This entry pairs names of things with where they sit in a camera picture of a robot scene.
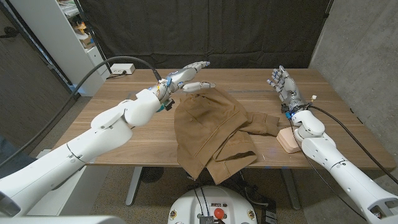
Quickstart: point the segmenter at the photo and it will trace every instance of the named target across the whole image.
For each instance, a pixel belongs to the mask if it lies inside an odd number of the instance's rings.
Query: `black cable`
[[[203,193],[202,187],[200,187],[200,190],[201,190],[201,194],[203,195],[203,199],[205,199],[205,204],[206,204],[206,209],[207,209],[207,216],[210,216],[209,208],[207,207],[207,201],[206,201],[206,198],[205,198],[205,194]]]
[[[26,149],[26,147],[28,147],[30,144],[32,144],[32,142],[34,142],[52,123],[53,121],[55,121],[55,119],[58,117],[58,115],[63,111],[63,109],[65,109],[65,107],[67,106],[67,104],[69,103],[69,101],[73,98],[73,96],[77,93],[77,91],[79,90],[79,88],[82,86],[82,84],[84,84],[84,82],[88,79],[88,77],[90,77],[91,74],[93,74],[97,69],[99,69],[101,66],[103,66],[106,63],[109,62],[113,62],[116,60],[132,60],[135,62],[140,62],[143,63],[144,65],[147,65],[154,73],[156,79],[159,81],[162,79],[162,77],[160,77],[159,73],[156,71],[156,69],[150,65],[148,62],[136,58],[136,57],[132,57],[132,56],[115,56],[115,57],[111,57],[106,59],[105,61],[100,62],[99,64],[97,64],[93,69],[91,69],[87,75],[85,75],[83,77],[83,79],[81,79],[81,81],[79,82],[79,84],[77,84],[77,86],[75,87],[75,89],[72,91],[72,93],[70,94],[69,98],[67,99],[67,101],[63,104],[63,106],[55,113],[55,115],[50,119],[50,121],[35,135],[33,136],[32,139],[30,139],[27,143],[25,143],[20,149],[18,149],[13,155],[11,155],[10,157],[8,157],[5,161],[3,161],[0,164],[0,167],[4,166],[7,162],[9,162],[11,159],[13,159],[14,157],[16,157],[20,152],[22,152],[24,149]]]
[[[163,99],[163,97],[166,95],[168,89],[169,89],[169,86],[166,87],[166,90],[164,91],[164,94],[161,99]]]
[[[298,147],[301,149],[301,151],[303,152],[304,157],[307,159],[307,161],[311,164],[312,168],[315,170],[315,172],[319,175],[319,177],[324,181],[324,183],[329,187],[329,189],[342,201],[344,202],[344,204],[346,204],[352,211],[354,211],[357,215],[359,215],[361,218],[363,218],[364,220],[366,220],[361,214],[359,214],[353,207],[351,207],[350,205],[348,205],[348,203],[340,197],[340,195],[337,194],[337,192],[335,192],[335,190],[333,190],[333,188],[329,185],[329,183],[322,177],[322,175],[318,172],[317,168],[315,168],[315,166],[313,166],[312,162],[310,161],[310,159],[308,158],[308,156],[304,153],[303,149],[301,148],[299,142],[297,141],[295,135],[294,135],[294,130],[293,130],[293,125],[291,120],[289,120],[290,123],[290,127],[292,127],[292,133],[293,133],[293,137],[294,140],[296,141]]]
[[[245,197],[244,189],[232,177],[228,178],[228,180],[232,181],[232,183],[234,183],[236,186],[238,186],[238,187],[235,187],[235,186],[231,185],[232,187],[234,187],[235,190],[237,190],[237,192],[239,192],[242,196]]]
[[[114,78],[120,77],[120,76],[122,76],[122,75],[125,75],[126,73],[127,73],[127,71],[123,70],[122,74],[117,74],[117,75],[115,75],[115,76],[111,76],[111,77],[108,77],[108,78],[106,78],[106,79],[114,79]]]
[[[241,194],[241,191],[240,191],[237,187],[235,187],[234,185],[227,184],[227,183],[225,183],[225,182],[223,182],[223,183],[220,184],[220,185],[223,186],[223,187],[229,188],[229,189],[231,189],[231,190],[234,190],[235,192]]]
[[[202,209],[202,207],[201,207],[201,203],[200,203],[200,200],[199,200],[197,191],[195,190],[195,188],[193,189],[193,191],[195,192],[195,195],[197,196],[197,199],[198,199],[198,202],[199,202],[199,205],[200,205],[201,215],[203,215],[203,209]]]
[[[387,176],[389,176],[396,184],[398,184],[398,180],[392,175],[390,174],[390,172],[388,172],[388,170],[386,170],[386,168],[384,168],[373,156],[372,154],[370,154],[368,152],[368,150],[366,150],[366,148],[355,138],[355,136],[351,133],[351,131],[348,130],[348,128],[343,125],[343,123],[341,121],[339,121],[337,118],[335,118],[334,116],[332,116],[330,113],[324,111],[321,108],[317,108],[316,106],[308,106],[309,108],[314,108],[318,111],[321,111],[322,113],[328,115],[329,117],[331,117],[332,119],[334,119],[338,124],[340,124],[340,126],[349,134],[349,136],[351,136],[351,138],[361,147],[361,149],[366,153],[366,155],[369,156],[369,158],[371,158],[371,160],[378,166],[380,167],[381,170],[383,170],[383,172],[385,174],[387,174]]]
[[[241,170],[239,170],[239,173],[241,174],[242,180],[243,180],[244,182],[246,182],[246,181],[244,180],[244,177],[243,177],[243,174],[242,174],[242,171],[241,171]],[[254,187],[251,187],[251,188],[252,188],[257,194],[259,194],[262,198],[264,198],[264,196],[262,196]],[[246,198],[249,200],[249,202],[251,202],[251,203],[253,203],[253,204],[256,204],[256,205],[262,205],[262,206],[268,207],[269,203],[261,203],[261,202],[255,202],[255,201],[253,201],[253,200],[249,197],[247,186],[244,187],[244,193],[245,193],[245,195],[246,195]]]

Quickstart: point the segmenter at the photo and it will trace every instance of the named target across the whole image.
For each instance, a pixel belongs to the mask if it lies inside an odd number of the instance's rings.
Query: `power strip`
[[[113,75],[122,74],[123,71],[126,71],[126,74],[132,74],[135,69],[136,68],[133,63],[114,63],[111,66]]]

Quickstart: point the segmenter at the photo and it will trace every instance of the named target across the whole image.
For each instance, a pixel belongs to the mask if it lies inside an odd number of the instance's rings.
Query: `brown cloth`
[[[246,112],[220,88],[188,94],[174,114],[178,163],[194,179],[207,167],[220,184],[257,159],[248,133],[276,136],[278,121],[265,113]]]

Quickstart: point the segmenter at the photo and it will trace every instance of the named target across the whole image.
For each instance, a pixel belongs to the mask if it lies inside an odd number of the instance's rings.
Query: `robotic arm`
[[[282,100],[282,112],[291,119],[294,136],[307,157],[323,166],[361,210],[368,223],[398,223],[398,197],[385,191],[336,148],[323,123],[307,110],[294,80],[280,66],[268,80]]]
[[[92,158],[122,146],[132,137],[132,128],[143,126],[162,109],[171,109],[171,93],[213,88],[214,83],[188,83],[209,62],[196,62],[167,75],[152,88],[140,91],[136,100],[124,100],[102,112],[91,129],[54,149],[29,166],[0,179],[0,213],[25,215],[47,192],[57,188]]]

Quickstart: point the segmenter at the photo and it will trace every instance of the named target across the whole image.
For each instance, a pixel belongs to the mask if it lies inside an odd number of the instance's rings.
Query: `concrete wall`
[[[391,153],[398,149],[398,1],[335,0],[316,68]]]

